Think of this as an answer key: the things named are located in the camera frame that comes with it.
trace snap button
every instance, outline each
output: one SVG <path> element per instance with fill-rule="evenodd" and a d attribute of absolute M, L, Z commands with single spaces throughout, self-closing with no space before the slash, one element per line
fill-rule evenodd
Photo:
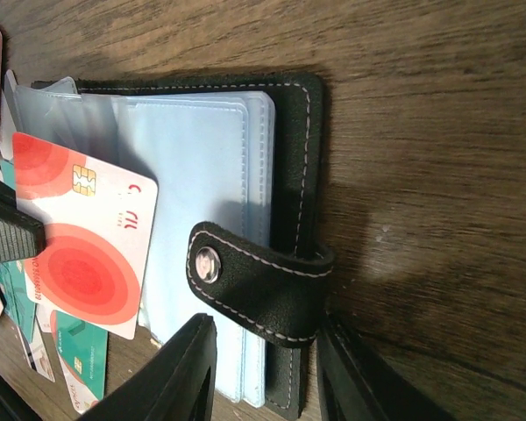
<path fill-rule="evenodd" d="M 211 247 L 203 247 L 195 257 L 195 269 L 203 282 L 213 283 L 220 275 L 220 258 Z"/>

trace black leather wallet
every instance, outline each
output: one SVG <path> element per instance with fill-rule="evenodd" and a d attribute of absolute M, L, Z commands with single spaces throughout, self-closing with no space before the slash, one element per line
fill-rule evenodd
<path fill-rule="evenodd" d="M 33 85 L 44 86 L 43 82 Z M 324 311 L 333 254 L 315 240 L 316 197 L 323 137 L 322 81 L 314 75 L 211 75 L 155 81 L 77 81 L 80 93 L 163 95 L 262 90 L 274 101 L 275 149 L 271 242 L 256 246 L 217 225 L 192 227 L 188 281 L 205 303 L 268 342 L 267 406 L 286 419 L 302 413 L 309 345 Z M 196 252 L 215 249 L 223 271 L 203 282 Z"/>

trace wood grain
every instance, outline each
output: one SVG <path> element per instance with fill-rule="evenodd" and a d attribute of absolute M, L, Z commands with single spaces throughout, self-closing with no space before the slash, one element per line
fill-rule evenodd
<path fill-rule="evenodd" d="M 0 24 L 22 83 L 321 75 L 331 307 L 458 419 L 526 420 L 526 0 L 0 0 Z M 15 346 L 1 323 L 0 372 L 73 417 Z M 108 390 L 152 352 L 145 332 L 111 339 Z M 277 419 L 223 399 L 214 418 Z"/>

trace wallet strap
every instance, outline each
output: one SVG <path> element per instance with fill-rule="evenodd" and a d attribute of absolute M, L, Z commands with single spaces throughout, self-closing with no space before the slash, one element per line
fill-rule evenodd
<path fill-rule="evenodd" d="M 226 317 L 278 346 L 316 338 L 333 252 L 313 259 L 277 253 L 219 225 L 197 224 L 189 237 L 187 277 L 193 293 Z"/>

